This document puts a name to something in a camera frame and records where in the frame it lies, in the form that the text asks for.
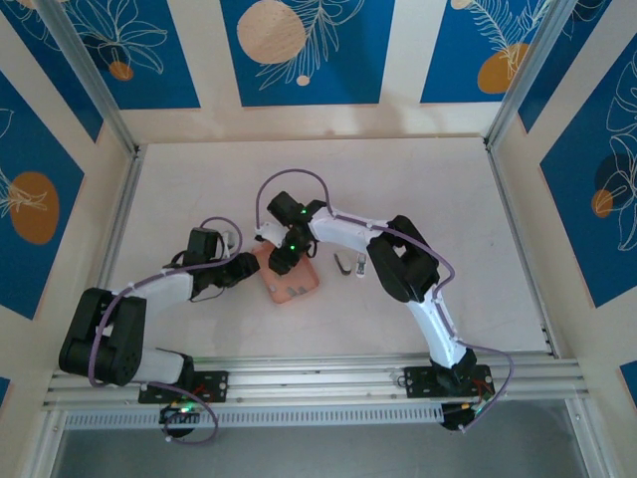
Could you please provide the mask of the aluminium frame leg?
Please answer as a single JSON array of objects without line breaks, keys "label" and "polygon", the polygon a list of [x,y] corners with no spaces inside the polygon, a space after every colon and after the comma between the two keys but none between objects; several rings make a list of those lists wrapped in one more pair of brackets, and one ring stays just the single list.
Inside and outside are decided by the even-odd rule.
[{"label": "aluminium frame leg", "polygon": [[36,415],[36,428],[21,478],[51,478],[67,417],[63,410],[41,411]]},{"label": "aluminium frame leg", "polygon": [[616,478],[603,423],[591,398],[567,398],[566,409],[588,478]]}]

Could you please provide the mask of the pink plastic tray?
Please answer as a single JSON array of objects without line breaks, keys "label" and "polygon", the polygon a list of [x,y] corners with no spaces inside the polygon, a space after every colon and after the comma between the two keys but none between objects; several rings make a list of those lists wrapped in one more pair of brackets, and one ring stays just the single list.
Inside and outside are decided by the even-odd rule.
[{"label": "pink plastic tray", "polygon": [[[273,272],[268,266],[269,256],[273,250],[274,246],[270,242],[264,242],[255,246],[251,250],[251,253],[254,254],[259,261],[260,277],[270,298],[275,304],[282,305],[291,300],[298,299],[311,293],[319,286],[319,275],[308,257],[303,257],[287,275],[278,275]],[[276,292],[270,291],[271,285],[277,288]],[[297,291],[298,286],[305,287],[308,292],[304,295],[300,295]],[[287,292],[288,287],[293,288],[297,294],[290,296]]]}]

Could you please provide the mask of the aluminium corner post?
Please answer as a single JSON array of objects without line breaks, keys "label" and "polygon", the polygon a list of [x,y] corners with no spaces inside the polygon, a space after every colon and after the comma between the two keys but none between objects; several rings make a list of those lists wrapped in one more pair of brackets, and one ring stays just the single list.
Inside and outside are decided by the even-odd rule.
[{"label": "aluminium corner post", "polygon": [[543,66],[561,29],[569,16],[575,0],[551,0],[548,12],[539,25],[527,54],[506,92],[495,119],[484,136],[487,152],[492,152],[518,109],[541,67]]},{"label": "aluminium corner post", "polygon": [[57,0],[33,0],[37,12],[83,89],[122,148],[136,158],[139,146],[125,124],[102,75],[68,15]]}]

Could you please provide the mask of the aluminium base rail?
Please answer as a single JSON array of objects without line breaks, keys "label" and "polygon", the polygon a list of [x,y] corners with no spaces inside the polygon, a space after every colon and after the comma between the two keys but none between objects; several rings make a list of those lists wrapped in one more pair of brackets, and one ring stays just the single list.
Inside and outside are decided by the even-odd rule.
[{"label": "aluminium base rail", "polygon": [[[318,358],[197,358],[198,370],[229,373],[227,406],[403,403],[398,378],[408,366],[425,365],[425,354]],[[548,354],[480,354],[501,400],[586,398],[588,386],[574,358]],[[46,410],[137,408],[135,385],[95,388],[80,376],[52,375]]]}]

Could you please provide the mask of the blue floral wall panel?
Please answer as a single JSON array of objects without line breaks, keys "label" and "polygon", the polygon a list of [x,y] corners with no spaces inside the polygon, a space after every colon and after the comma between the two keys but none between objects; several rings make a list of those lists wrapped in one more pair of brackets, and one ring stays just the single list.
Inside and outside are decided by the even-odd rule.
[{"label": "blue floral wall panel", "polygon": [[637,287],[637,36],[540,168],[593,305]]},{"label": "blue floral wall panel", "polygon": [[0,12],[7,18],[87,135],[96,142],[104,119],[36,10],[33,0],[0,0]]},{"label": "blue floral wall panel", "polygon": [[35,318],[83,180],[0,72],[0,306]]},{"label": "blue floral wall panel", "polygon": [[198,109],[167,0],[62,0],[117,106]]},{"label": "blue floral wall panel", "polygon": [[518,117],[525,133],[531,132],[584,47],[596,40],[595,31],[606,20],[607,10],[614,9],[615,4],[627,10],[629,20],[637,21],[637,0],[575,0],[518,108]]},{"label": "blue floral wall panel", "polygon": [[552,0],[448,0],[421,102],[499,102]]},{"label": "blue floral wall panel", "polygon": [[376,105],[395,0],[220,0],[245,108]]}]

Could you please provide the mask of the aluminium side rail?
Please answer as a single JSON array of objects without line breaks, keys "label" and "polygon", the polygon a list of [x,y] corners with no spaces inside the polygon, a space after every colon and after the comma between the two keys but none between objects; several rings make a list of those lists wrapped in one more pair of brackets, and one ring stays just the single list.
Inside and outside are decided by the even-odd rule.
[{"label": "aluminium side rail", "polygon": [[529,257],[525,249],[523,237],[521,235],[520,224],[515,214],[512,200],[509,195],[509,191],[505,182],[505,178],[498,164],[495,154],[492,148],[485,144],[485,150],[489,165],[494,177],[501,202],[507,216],[509,227],[512,233],[512,237],[516,246],[517,254],[523,269],[523,273],[526,279],[528,289],[531,294],[531,301],[533,303],[534,313],[539,320],[539,326],[544,336],[544,341],[547,343],[548,354],[556,359],[561,358],[559,345],[555,342],[555,336],[551,329],[551,324],[546,312],[544,300],[541,296],[540,290],[537,285],[537,281],[532,273]]},{"label": "aluminium side rail", "polygon": [[138,145],[134,155],[131,157],[122,189],[117,198],[113,221],[107,236],[106,247],[96,279],[96,285],[99,288],[105,288],[110,283],[143,168],[146,151],[146,144]]}]

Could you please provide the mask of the black controller board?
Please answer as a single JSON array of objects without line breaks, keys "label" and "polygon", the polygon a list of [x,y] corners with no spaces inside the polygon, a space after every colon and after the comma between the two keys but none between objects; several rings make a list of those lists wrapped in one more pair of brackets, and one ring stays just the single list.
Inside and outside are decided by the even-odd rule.
[{"label": "black controller board", "polygon": [[489,400],[443,403],[442,426],[450,431],[462,431],[473,423],[489,404]]},{"label": "black controller board", "polygon": [[160,425],[197,424],[199,421],[199,409],[190,402],[168,404],[159,411]]}]

